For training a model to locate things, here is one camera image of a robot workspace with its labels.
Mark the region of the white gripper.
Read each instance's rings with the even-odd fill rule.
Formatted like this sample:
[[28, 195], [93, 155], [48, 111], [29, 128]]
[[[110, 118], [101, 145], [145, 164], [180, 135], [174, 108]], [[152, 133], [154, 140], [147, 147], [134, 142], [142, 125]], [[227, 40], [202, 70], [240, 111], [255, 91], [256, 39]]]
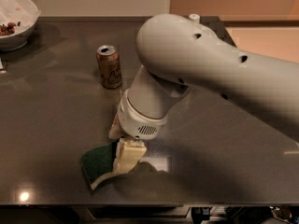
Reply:
[[[167, 122], [167, 117], [162, 119], [148, 118], [140, 114], [129, 102], [126, 90], [118, 105], [108, 132], [109, 139], [119, 139], [122, 133], [135, 139], [151, 140], [157, 137], [159, 131]], [[116, 158], [113, 161], [114, 174], [126, 174], [135, 168], [144, 156], [147, 148], [142, 140], [121, 138], [117, 144]]]

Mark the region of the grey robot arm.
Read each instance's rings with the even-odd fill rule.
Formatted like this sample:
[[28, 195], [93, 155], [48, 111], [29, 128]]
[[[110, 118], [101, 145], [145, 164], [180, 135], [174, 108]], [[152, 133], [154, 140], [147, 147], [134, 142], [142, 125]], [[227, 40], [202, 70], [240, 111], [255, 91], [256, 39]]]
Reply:
[[292, 139], [299, 130], [299, 64], [238, 49], [208, 27], [172, 14], [148, 19], [136, 37], [141, 66], [109, 131], [119, 142], [114, 171], [131, 170], [191, 87], [231, 102]]

